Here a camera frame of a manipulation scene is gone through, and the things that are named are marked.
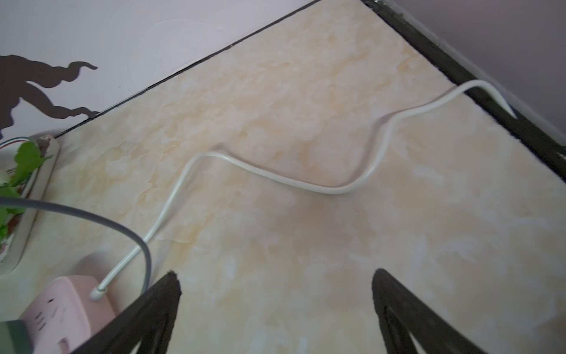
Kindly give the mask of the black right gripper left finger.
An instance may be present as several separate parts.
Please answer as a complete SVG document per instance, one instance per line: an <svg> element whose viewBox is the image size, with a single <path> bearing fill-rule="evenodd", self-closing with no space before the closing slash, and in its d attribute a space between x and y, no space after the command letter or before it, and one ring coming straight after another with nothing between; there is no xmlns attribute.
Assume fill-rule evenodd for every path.
<svg viewBox="0 0 566 354"><path fill-rule="evenodd" d="M181 285L166 273L75 353L166 353L178 313Z"/></svg>

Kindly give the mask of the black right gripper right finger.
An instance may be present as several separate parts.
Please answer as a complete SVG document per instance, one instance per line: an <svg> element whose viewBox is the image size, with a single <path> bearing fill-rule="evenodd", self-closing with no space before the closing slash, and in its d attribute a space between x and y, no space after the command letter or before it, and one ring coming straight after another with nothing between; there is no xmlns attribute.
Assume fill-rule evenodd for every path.
<svg viewBox="0 0 566 354"><path fill-rule="evenodd" d="M388 353L483 353L383 268L372 278L372 299Z"/></svg>

